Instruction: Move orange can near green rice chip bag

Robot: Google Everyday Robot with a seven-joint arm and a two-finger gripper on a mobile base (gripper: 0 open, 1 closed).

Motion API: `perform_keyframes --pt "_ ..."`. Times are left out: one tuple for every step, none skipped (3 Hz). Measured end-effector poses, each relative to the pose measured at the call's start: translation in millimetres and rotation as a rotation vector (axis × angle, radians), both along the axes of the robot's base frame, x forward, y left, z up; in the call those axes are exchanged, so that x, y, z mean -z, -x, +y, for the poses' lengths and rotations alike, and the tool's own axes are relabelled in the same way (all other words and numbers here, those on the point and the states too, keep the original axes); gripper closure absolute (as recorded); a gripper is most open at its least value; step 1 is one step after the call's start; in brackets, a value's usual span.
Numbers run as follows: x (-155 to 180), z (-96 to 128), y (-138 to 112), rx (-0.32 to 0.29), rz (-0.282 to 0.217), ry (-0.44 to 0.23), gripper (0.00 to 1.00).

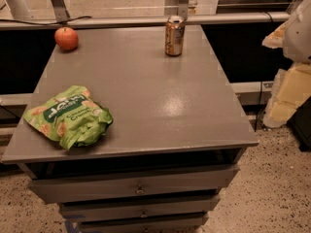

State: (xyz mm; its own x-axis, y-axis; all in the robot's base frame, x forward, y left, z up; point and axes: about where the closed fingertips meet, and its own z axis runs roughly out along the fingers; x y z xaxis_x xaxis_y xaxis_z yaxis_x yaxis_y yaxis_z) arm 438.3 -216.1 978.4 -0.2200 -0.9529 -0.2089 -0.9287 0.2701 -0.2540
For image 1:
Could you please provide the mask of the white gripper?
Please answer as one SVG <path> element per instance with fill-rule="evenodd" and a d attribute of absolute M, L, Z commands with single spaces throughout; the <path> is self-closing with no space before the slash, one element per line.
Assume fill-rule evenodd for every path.
<path fill-rule="evenodd" d="M 311 0 L 303 0 L 282 23 L 266 36 L 264 47 L 278 49 L 294 63 L 288 71 L 275 76 L 271 97 L 264 111 L 263 124 L 278 128 L 287 123 L 296 110 L 311 97 Z"/>

